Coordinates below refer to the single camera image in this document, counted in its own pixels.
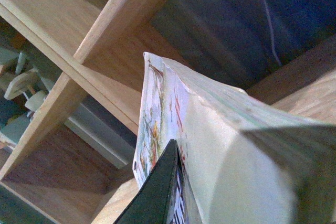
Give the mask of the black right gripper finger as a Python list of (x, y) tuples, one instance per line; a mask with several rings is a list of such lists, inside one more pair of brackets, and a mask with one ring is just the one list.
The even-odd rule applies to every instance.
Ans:
[(168, 223), (176, 182), (177, 141), (171, 139), (134, 199), (115, 223)]

